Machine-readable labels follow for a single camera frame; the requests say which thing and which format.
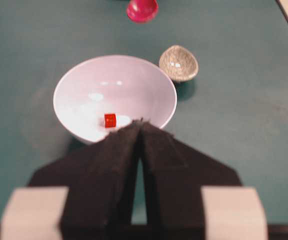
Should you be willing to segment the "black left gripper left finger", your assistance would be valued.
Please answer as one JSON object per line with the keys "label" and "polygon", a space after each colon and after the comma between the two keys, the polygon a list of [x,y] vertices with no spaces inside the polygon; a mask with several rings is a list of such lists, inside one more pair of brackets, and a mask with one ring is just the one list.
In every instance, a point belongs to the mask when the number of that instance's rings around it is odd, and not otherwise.
{"label": "black left gripper left finger", "polygon": [[113,240],[130,226],[139,162],[139,120],[37,169],[29,187],[68,187],[65,240]]}

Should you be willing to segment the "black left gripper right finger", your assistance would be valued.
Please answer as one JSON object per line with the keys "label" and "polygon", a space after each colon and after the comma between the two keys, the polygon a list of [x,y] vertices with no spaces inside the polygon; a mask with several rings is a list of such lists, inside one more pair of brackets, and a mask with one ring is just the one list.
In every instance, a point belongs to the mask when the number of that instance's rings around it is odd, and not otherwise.
{"label": "black left gripper right finger", "polygon": [[231,167],[148,122],[140,128],[147,223],[155,240],[203,240],[202,186],[241,186]]}

